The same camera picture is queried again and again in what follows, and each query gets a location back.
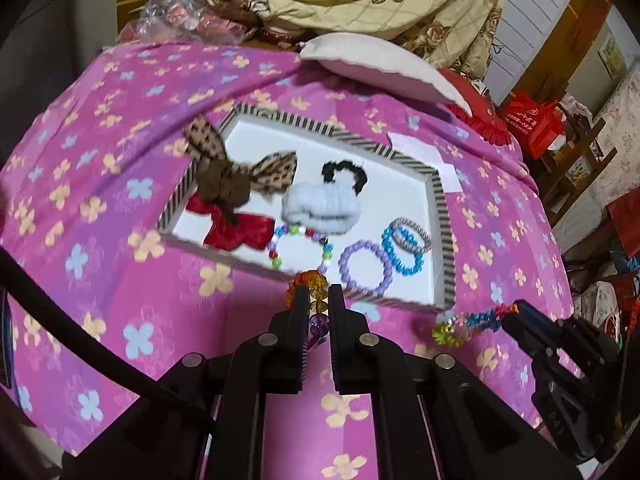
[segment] floral quilt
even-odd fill
[[[233,351],[283,309],[286,285],[165,247],[154,229],[190,161],[181,128],[198,114],[217,123],[240,101],[383,143],[393,131],[435,146],[463,188],[447,195],[455,311],[525,299],[552,319],[571,314],[558,247],[516,144],[492,146],[443,107],[400,101],[292,53],[131,43],[101,54],[16,147],[0,172],[10,199],[0,243],[84,330],[139,370],[158,378],[188,352]],[[78,453],[136,397],[10,304],[17,400]],[[447,314],[350,308],[406,352],[443,350],[431,328]],[[540,422],[530,359],[509,336],[486,331],[444,350],[530,424]],[[310,352],[301,394],[269,396],[265,432],[265,479],[378,478],[370,399],[336,393],[328,344]]]

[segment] metal screw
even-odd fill
[[[258,343],[262,346],[273,346],[278,342],[278,336],[271,332],[265,332],[258,338]]]
[[[456,359],[453,355],[449,354],[438,354],[435,359],[436,364],[440,368],[444,368],[445,370],[449,370],[456,365]]]
[[[202,356],[200,354],[196,354],[195,352],[187,354],[182,358],[182,365],[186,366],[187,368],[195,368],[196,366],[200,365],[201,362]]]
[[[358,340],[364,346],[375,346],[380,342],[380,338],[377,335],[372,333],[362,334],[360,338],[358,338]]]

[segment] black scrunchie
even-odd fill
[[[356,195],[360,194],[362,188],[367,183],[367,174],[362,169],[362,166],[356,166],[350,160],[343,160],[341,162],[328,162],[322,167],[322,176],[324,176],[324,182],[329,183],[334,181],[336,171],[349,170],[353,173],[355,178],[355,184],[353,190]]]

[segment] white pillow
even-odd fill
[[[456,104],[471,116],[460,92],[412,52],[374,36],[331,32],[308,41],[302,59],[319,61],[343,77],[426,103]]]

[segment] purple beaded bracelet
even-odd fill
[[[367,288],[366,286],[360,286],[349,275],[349,259],[355,253],[361,251],[362,249],[368,249],[369,251],[374,253],[378,257],[380,262],[385,266],[384,278],[376,288]],[[342,279],[342,282],[346,284],[347,288],[350,288],[352,290],[380,296],[389,288],[389,285],[391,285],[391,282],[393,281],[394,266],[391,263],[388,255],[386,254],[386,251],[380,245],[370,240],[359,240],[356,243],[346,247],[340,255],[338,265],[340,266],[340,278]]]

